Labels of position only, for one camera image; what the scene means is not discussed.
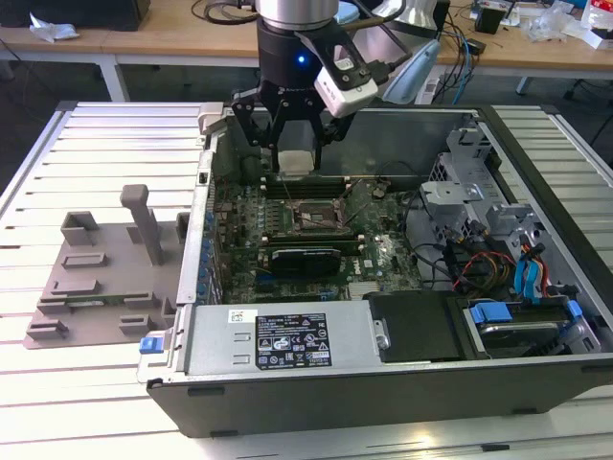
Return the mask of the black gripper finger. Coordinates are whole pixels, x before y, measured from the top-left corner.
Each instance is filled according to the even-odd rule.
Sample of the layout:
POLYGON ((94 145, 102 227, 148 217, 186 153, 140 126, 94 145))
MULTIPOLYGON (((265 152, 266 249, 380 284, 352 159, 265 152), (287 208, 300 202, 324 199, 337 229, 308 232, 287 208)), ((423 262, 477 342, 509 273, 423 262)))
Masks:
POLYGON ((278 143, 284 128, 284 88, 260 85, 253 90, 237 93, 231 107, 248 143, 270 150, 272 170, 277 173, 280 170, 278 143), (266 128, 260 127, 253 119, 257 104, 261 104, 270 115, 266 128))
POLYGON ((306 115, 313 130, 314 170, 319 171, 322 165, 323 148, 333 142, 345 139, 352 125, 355 114, 341 118, 332 118, 327 124, 321 119, 325 105, 319 96, 305 99, 306 115))

